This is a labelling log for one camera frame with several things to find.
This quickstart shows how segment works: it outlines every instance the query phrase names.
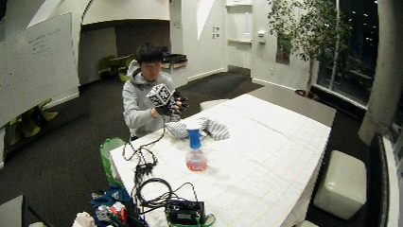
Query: black hair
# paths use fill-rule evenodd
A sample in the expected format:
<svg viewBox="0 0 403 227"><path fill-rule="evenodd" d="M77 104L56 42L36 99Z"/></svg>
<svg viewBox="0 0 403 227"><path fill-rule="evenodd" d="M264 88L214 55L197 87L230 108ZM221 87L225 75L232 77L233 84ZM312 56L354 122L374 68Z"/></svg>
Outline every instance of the black hair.
<svg viewBox="0 0 403 227"><path fill-rule="evenodd" d="M139 64L143 62L163 62L164 53L160 45L155 42L141 44L137 48L136 58Z"/></svg>

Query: tree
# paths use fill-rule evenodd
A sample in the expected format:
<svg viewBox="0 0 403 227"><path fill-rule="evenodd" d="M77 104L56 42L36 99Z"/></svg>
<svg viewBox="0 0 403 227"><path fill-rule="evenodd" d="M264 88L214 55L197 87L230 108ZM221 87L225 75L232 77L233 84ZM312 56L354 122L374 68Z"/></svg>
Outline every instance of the tree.
<svg viewBox="0 0 403 227"><path fill-rule="evenodd" d="M334 50L333 77L340 53L347 50L350 24L328 0L270 0L273 9L268 14L272 35L290 37L290 52L310 62L305 95L313 85L316 60L329 58L325 50Z"/></svg>

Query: young man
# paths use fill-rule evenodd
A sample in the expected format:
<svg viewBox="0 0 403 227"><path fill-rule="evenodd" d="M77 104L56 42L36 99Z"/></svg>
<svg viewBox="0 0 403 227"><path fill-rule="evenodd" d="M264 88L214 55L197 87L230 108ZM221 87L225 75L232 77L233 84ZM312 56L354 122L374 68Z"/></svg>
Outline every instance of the young man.
<svg viewBox="0 0 403 227"><path fill-rule="evenodd" d="M136 62L131 64L128 70L129 80L124 85L124 117L131 129L132 139L136 139L153 131L163 129L165 122L171 121L172 110L167 107L156 108L147 94L153 87L161 83L165 84L171 92L175 91L175 85L169 74L161 72L161 63L164 60L163 51L156 43L144 43L137 48ZM177 101L175 109L180 109L181 102Z"/></svg>

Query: cloth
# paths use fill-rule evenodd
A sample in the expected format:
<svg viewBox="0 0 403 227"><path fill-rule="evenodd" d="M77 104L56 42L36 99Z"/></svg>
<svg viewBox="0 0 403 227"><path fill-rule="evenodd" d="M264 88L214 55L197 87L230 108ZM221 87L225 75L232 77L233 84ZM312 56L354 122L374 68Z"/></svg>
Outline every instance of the cloth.
<svg viewBox="0 0 403 227"><path fill-rule="evenodd" d="M139 66L132 63L128 70L129 80L125 82L123 98L124 98L124 117L127 125L131 129L131 135L143 137L153 131L163 129L165 122L171 121L169 116L159 116L153 118L151 110L155 107L151 100L147 98L147 94L152 91L153 87L164 83L168 89L175 91L175 84L171 75L160 72L156 81L149 82L141 76L141 72L136 75L136 69Z"/></svg>
<svg viewBox="0 0 403 227"><path fill-rule="evenodd" d="M229 138L228 126L222 124L216 119L209 119L208 117L201 117L197 119L201 125L201 137L203 131L208 131L214 140L225 140ZM189 136L187 124L181 121L165 123L168 130L172 132L173 136L179 139L187 138Z"/></svg>
<svg viewBox="0 0 403 227"><path fill-rule="evenodd" d="M131 201L131 195L128 194L125 187L121 187L119 184L112 183L109 185L109 190L104 193L104 195L96 196L89 204L93 207L101 205L111 206L117 201Z"/></svg>
<svg viewBox="0 0 403 227"><path fill-rule="evenodd" d="M93 217L87 213L79 213L72 227L96 227Z"/></svg>

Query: gray hoodie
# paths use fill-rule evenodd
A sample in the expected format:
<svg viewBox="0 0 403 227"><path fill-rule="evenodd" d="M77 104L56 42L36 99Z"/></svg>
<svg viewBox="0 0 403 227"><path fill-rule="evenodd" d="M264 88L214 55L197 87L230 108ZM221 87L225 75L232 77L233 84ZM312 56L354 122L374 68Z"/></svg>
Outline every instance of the gray hoodie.
<svg viewBox="0 0 403 227"><path fill-rule="evenodd" d="M147 81L147 79L141 76L141 72L137 75L133 75L137 68L139 66L133 66L133 64L129 67L129 80L124 85L123 98L125 109L124 117L127 125L131 129L131 135L141 137L163 129L163 117L165 117L165 122L171 121L169 116L159 116L153 118L152 108L155 105L147 98L147 94L160 83L164 83L172 92L175 91L175 85L171 75L164 72L160 72L160 75L153 82Z"/></svg>

